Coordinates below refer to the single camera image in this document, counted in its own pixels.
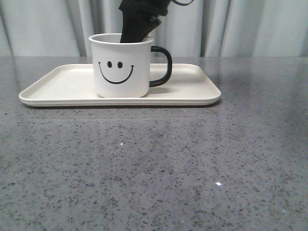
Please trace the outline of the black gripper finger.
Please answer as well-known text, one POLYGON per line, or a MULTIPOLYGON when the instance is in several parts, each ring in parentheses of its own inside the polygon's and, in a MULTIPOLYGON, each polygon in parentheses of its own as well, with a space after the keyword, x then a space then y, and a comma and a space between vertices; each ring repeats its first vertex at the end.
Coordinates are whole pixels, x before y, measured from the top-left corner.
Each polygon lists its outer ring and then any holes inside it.
POLYGON ((155 28, 161 24, 159 15, 146 14, 144 17, 143 38, 148 36, 155 28))
POLYGON ((123 13, 121 43, 141 42, 151 28, 151 22, 143 17, 123 13))

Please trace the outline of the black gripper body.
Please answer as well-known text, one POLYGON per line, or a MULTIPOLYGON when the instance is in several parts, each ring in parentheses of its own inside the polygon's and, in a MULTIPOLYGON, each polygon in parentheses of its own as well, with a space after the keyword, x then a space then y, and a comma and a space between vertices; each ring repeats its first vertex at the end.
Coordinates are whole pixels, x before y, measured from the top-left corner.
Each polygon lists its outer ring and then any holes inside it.
POLYGON ((123 0, 119 10, 129 15, 143 11, 153 15, 166 16, 170 2, 171 0, 123 0))

